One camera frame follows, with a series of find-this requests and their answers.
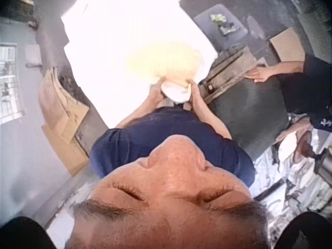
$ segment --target eyebrow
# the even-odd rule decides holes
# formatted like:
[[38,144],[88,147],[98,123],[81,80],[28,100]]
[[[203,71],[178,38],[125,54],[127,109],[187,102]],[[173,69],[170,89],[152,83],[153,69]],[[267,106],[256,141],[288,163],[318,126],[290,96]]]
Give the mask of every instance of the eyebrow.
[[119,208],[96,200],[86,200],[74,206],[74,216],[106,218],[111,221],[133,215],[132,210]]
[[256,217],[260,219],[266,219],[266,208],[255,200],[236,205],[228,209],[222,207],[212,207],[209,209],[209,211],[219,215],[228,214],[239,218]]

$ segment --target nose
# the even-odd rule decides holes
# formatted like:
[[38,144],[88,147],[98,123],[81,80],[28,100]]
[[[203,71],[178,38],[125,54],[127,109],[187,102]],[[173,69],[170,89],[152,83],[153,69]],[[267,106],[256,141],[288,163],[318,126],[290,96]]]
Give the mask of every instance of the nose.
[[196,192],[197,180],[206,171],[203,152],[188,137],[174,135],[165,140],[148,157],[147,168],[158,176],[159,193]]
[[167,165],[177,171],[206,170],[205,156],[197,145],[188,137],[173,135],[166,139],[148,157],[147,167]]

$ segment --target cardboard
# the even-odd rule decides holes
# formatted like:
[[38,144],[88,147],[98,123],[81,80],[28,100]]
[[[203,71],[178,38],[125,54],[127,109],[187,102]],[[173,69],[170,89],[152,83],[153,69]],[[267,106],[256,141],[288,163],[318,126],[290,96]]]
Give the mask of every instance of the cardboard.
[[281,61],[305,61],[306,53],[295,31],[290,27],[270,39]]
[[75,138],[67,144],[60,137],[58,137],[56,132],[52,131],[47,124],[43,125],[41,129],[71,176],[76,175],[88,164],[89,158]]
[[69,121],[69,116],[63,108],[54,89],[51,71],[46,71],[43,83],[39,89],[39,105],[43,112],[45,122],[51,130],[62,134]]
[[75,136],[75,133],[82,123],[84,117],[89,111],[89,107],[82,104],[78,100],[74,99],[60,84],[57,77],[57,69],[53,69],[52,77],[53,77],[53,86],[55,91],[61,101],[62,106],[66,110],[66,113],[69,117],[68,122],[61,133],[61,138],[66,142],[70,143],[70,141]]

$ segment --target closed eye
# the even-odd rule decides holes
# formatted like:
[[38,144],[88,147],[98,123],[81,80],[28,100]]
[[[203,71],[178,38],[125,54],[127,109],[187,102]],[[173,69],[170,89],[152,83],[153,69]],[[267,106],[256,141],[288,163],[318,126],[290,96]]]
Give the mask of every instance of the closed eye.
[[130,187],[128,185],[123,185],[117,182],[113,182],[112,187],[121,190],[122,192],[126,193],[128,196],[131,196],[137,201],[144,201],[144,198],[141,197],[139,191],[133,187]]
[[209,191],[208,194],[199,194],[199,199],[208,203],[218,199],[219,197],[231,191],[232,191],[231,189],[220,189],[220,190]]

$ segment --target forehead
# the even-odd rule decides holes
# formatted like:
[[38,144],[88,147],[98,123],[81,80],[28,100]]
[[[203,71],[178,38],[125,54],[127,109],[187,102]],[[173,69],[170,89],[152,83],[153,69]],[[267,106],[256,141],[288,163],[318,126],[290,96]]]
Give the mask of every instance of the forehead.
[[241,221],[228,214],[204,215],[195,209],[187,210],[186,215],[146,210],[117,220],[77,216],[74,235],[85,244],[107,240],[114,248],[185,248],[182,246],[201,243],[206,246],[221,241],[227,248],[233,244],[229,238],[241,233],[241,227]]

